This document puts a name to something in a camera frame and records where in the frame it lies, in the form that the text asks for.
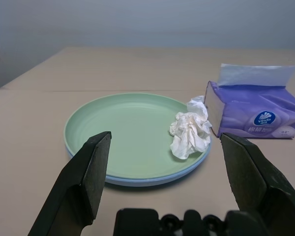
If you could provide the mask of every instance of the stacked plates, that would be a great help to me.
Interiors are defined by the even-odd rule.
[[[67,121],[66,148],[75,155],[91,136],[111,131],[106,182],[123,186],[153,186],[178,179],[207,156],[194,153],[187,160],[174,157],[169,126],[186,105],[148,93],[102,97],[80,107]]]

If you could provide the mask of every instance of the logo on tissue pack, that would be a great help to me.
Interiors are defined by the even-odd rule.
[[[255,125],[263,125],[263,124],[271,124],[275,120],[275,114],[273,112],[261,112],[255,118],[254,124]]]

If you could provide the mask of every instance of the white tissue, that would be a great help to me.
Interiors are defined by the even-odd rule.
[[[249,66],[222,64],[217,85],[286,86],[294,73],[295,65]]]
[[[188,113],[179,112],[171,124],[170,134],[174,137],[171,150],[174,156],[185,160],[194,152],[204,152],[211,142],[207,109],[204,96],[198,96],[187,103]]]

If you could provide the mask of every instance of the black mechanical part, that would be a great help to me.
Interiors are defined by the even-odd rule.
[[[110,132],[91,137],[61,171],[29,236],[79,236],[96,218],[102,195]],[[229,182],[241,211],[222,222],[188,210],[159,220],[153,209],[120,210],[114,236],[295,236],[295,190],[246,139],[221,135]]]
[[[29,236],[79,236],[96,218],[111,133],[87,140],[58,176]]]
[[[188,210],[183,221],[174,215],[161,220],[153,209],[120,210],[114,236],[269,236],[261,217],[254,212],[229,211],[222,222],[213,215],[203,220],[195,210]]]
[[[247,139],[221,135],[232,192],[240,210],[256,210],[273,236],[295,236],[295,190]]]

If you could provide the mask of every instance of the table surface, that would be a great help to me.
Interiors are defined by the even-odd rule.
[[[148,91],[182,102],[217,80],[220,63],[295,64],[295,51],[67,48],[0,89],[0,235],[27,235],[61,169],[69,161],[63,128],[93,99]],[[295,76],[288,84],[295,95]],[[295,138],[251,140],[295,188]],[[154,208],[182,218],[187,209],[224,218],[237,209],[220,141],[193,173],[154,188],[106,186],[97,219],[82,235],[113,234],[116,212]]]

